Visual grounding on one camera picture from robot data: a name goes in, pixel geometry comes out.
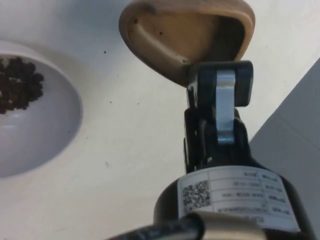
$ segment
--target white table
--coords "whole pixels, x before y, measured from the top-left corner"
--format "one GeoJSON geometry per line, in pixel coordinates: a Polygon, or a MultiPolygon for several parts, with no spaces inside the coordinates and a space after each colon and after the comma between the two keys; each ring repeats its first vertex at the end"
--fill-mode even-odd
{"type": "MultiPolygon", "coordinates": [[[[184,174],[185,90],[122,42],[118,17],[128,1],[0,0],[0,39],[48,56],[84,104],[67,150],[0,179],[1,240],[101,240],[149,224],[161,191],[184,174]]],[[[248,3],[256,30],[244,59],[255,82],[240,113],[252,137],[320,57],[320,1],[248,3]]]]}

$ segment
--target gray surface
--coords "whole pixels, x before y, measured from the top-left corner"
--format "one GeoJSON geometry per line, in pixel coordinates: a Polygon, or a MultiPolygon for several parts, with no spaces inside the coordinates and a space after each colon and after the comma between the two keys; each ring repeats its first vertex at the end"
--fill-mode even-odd
{"type": "Polygon", "coordinates": [[[320,236],[319,79],[320,60],[250,143],[256,160],[286,177],[297,188],[318,238],[320,236]]]}

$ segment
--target wooden scoop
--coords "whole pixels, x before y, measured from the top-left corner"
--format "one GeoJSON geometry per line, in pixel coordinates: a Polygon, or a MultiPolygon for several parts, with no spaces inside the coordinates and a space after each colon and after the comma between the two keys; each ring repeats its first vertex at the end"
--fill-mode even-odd
{"type": "Polygon", "coordinates": [[[193,64],[240,60],[254,28],[254,12],[242,0],[135,0],[119,19],[133,54],[184,87],[193,64]]]}

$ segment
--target label sticker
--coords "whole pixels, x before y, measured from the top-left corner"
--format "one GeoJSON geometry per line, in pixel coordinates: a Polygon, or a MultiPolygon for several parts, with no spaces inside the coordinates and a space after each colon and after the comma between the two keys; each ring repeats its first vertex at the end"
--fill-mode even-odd
{"type": "Polygon", "coordinates": [[[192,172],[177,183],[179,217],[193,211],[241,216],[262,228],[300,231],[281,178],[250,166],[192,172]]]}

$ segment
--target white bowl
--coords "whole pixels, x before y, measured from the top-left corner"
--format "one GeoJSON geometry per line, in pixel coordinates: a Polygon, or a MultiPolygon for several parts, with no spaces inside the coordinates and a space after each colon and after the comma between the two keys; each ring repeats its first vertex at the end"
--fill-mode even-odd
{"type": "Polygon", "coordinates": [[[0,58],[21,57],[43,74],[43,96],[26,110],[0,114],[0,178],[30,171],[48,162],[76,136],[82,101],[70,79],[36,51],[0,40],[0,58]]]}

